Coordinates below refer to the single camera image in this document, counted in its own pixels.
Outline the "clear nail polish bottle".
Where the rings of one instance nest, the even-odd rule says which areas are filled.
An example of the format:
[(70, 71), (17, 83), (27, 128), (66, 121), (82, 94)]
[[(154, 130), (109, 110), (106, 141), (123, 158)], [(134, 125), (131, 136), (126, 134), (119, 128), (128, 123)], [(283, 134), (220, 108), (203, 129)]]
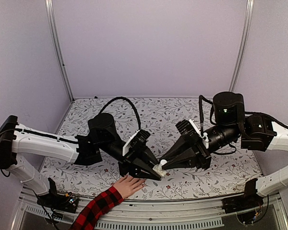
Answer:
[(161, 164), (158, 164), (158, 165), (155, 165), (153, 167), (153, 170), (158, 174), (160, 175), (161, 177), (165, 177), (166, 175), (166, 171), (162, 169), (162, 165)]

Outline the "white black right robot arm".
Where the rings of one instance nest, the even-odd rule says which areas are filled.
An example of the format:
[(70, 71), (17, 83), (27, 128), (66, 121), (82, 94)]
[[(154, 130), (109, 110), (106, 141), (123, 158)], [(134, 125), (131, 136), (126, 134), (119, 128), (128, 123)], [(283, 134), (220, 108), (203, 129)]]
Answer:
[(192, 119), (176, 124), (180, 138), (155, 169), (208, 169), (211, 154), (240, 140), (247, 150), (288, 151), (288, 125), (260, 112), (247, 112), (242, 94), (220, 92), (212, 101), (199, 96), (200, 126)]

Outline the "red black plaid sleeve forearm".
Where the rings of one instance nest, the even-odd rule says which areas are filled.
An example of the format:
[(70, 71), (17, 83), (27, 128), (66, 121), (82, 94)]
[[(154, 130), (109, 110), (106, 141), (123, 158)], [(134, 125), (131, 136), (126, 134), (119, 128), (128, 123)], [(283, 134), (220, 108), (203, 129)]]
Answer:
[(93, 230), (98, 219), (123, 201), (115, 187), (110, 187), (90, 201), (70, 226), (70, 230)]

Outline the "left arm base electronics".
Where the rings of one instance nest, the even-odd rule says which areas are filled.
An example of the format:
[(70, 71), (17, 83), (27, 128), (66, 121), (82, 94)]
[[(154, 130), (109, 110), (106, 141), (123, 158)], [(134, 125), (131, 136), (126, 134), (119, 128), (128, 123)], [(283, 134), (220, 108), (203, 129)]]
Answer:
[(38, 195), (37, 203), (50, 209), (76, 213), (79, 197), (72, 192), (67, 192), (64, 195), (58, 194), (55, 182), (51, 178), (48, 178), (48, 181), (48, 193), (41, 196)]

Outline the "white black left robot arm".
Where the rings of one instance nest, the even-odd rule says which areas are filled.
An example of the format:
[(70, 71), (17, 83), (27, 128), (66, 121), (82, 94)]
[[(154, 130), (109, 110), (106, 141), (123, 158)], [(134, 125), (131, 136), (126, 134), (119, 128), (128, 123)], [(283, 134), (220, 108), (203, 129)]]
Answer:
[(62, 198), (56, 193), (53, 180), (41, 175), (25, 158), (35, 154), (61, 159), (75, 165), (90, 166), (102, 161), (104, 151), (119, 163), (121, 176), (161, 180), (164, 172), (160, 163), (147, 147), (150, 133), (139, 129), (128, 141), (117, 133), (114, 117), (100, 113), (88, 121), (86, 136), (60, 136), (26, 127), (14, 115), (0, 126), (0, 169), (19, 178), (33, 189), (51, 207), (57, 208)]

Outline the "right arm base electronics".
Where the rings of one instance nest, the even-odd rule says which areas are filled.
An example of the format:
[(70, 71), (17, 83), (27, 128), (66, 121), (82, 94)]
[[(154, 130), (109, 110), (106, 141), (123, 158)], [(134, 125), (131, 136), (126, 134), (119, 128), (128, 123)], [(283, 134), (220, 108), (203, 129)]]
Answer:
[(245, 184), (242, 195), (222, 199), (222, 209), (226, 214), (258, 207), (250, 212), (238, 214), (238, 221), (244, 225), (254, 224), (260, 216), (264, 204), (263, 198), (257, 194), (257, 178), (251, 179)]

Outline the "person's left hand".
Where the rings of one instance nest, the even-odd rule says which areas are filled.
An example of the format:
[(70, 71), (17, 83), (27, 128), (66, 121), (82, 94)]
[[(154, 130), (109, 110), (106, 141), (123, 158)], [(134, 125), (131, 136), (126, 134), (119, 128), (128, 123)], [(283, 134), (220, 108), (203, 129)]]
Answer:
[(126, 175), (113, 184), (123, 199), (132, 196), (137, 191), (145, 187), (145, 179), (133, 178)]

